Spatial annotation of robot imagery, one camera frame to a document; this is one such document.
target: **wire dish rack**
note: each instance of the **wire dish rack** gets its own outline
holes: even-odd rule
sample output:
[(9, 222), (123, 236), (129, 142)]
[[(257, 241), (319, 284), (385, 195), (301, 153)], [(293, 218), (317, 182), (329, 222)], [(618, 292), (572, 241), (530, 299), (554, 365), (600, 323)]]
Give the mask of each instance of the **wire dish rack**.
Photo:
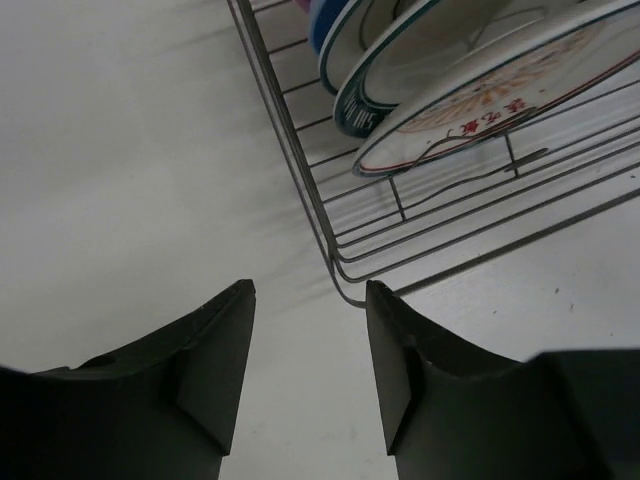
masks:
[(640, 68), (466, 151), (386, 178), (351, 174), (308, 19), (291, 0), (227, 0), (329, 274), (399, 295), (460, 275), (640, 196)]

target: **blue dish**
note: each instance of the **blue dish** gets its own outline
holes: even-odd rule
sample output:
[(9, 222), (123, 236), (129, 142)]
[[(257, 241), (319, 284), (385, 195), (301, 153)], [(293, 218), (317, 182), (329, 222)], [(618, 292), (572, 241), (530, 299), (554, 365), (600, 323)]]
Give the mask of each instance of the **blue dish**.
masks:
[(309, 44), (316, 54), (320, 54), (324, 39), (346, 4), (347, 0), (311, 0)]

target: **dish rack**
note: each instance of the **dish rack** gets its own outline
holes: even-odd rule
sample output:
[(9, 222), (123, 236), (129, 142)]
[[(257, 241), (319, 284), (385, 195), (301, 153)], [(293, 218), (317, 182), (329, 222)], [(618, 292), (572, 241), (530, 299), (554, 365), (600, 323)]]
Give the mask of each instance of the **dish rack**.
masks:
[(361, 141), (333, 125), (306, 16), (291, 0), (227, 2), (329, 275), (351, 305), (364, 306), (369, 279), (408, 295), (640, 196), (638, 63), (464, 152), (358, 178)]

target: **white plate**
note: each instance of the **white plate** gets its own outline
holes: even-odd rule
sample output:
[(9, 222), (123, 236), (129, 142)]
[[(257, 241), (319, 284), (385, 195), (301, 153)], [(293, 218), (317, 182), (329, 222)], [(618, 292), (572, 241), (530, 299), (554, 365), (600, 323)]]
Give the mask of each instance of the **white plate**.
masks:
[(420, 0), (349, 73), (334, 105), (347, 135), (366, 138), (400, 103), (469, 52), (580, 0)]
[(640, 0), (589, 0), (476, 50), (398, 107), (356, 153), (385, 175), (539, 115), (640, 57)]
[(320, 82), (338, 93), (360, 57), (415, 0), (349, 0), (327, 34), (318, 62)]

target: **white surface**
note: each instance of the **white surface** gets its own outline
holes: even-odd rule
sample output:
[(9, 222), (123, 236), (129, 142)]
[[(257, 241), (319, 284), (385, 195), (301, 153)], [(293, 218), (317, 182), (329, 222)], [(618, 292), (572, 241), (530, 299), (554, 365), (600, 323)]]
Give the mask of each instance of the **white surface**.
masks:
[[(0, 363), (78, 365), (252, 277), (222, 479), (395, 478), (364, 315), (333, 291), (226, 5), (9, 0), (0, 58)], [(409, 300), (517, 358), (638, 345), (637, 206)]]

